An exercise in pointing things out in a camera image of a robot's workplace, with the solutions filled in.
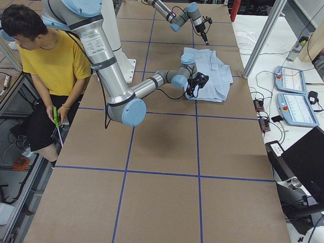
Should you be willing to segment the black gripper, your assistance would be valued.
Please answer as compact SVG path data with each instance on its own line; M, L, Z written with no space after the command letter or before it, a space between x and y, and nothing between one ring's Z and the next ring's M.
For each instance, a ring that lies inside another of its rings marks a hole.
M196 74L195 77L191 75L187 80L188 85L186 88L186 95L189 97L197 98L199 90L202 89L209 80L208 75L204 75L200 72Z
M200 16L198 17L197 19L195 19L193 21L193 25L195 27L195 30L197 33L200 33L204 43L206 46L209 45L209 41L208 41L208 38L207 38L207 34L205 33L205 23L208 22L209 24L212 24L212 19L211 17L204 17L204 16Z

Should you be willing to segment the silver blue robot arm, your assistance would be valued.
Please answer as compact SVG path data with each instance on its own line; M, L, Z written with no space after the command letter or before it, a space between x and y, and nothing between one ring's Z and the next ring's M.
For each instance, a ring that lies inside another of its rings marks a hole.
M75 33L91 68L108 93L106 114L127 126L137 126L146 115L144 97L164 84L193 95L209 77L198 72L194 56L183 54L176 70L160 70L142 83L129 87L136 61L122 52L112 1L43 1L45 25Z
M174 32L177 32L181 27L186 23L190 22L194 33L198 36L201 36L205 45L209 45L207 33L209 28L206 29L205 24L208 23L211 25L211 17L204 17L198 8L196 2L190 3L184 9L179 6L174 6L172 9L169 9L162 1L159 0L147 0L141 1L141 3L152 6L156 11L158 11L169 23L170 27Z

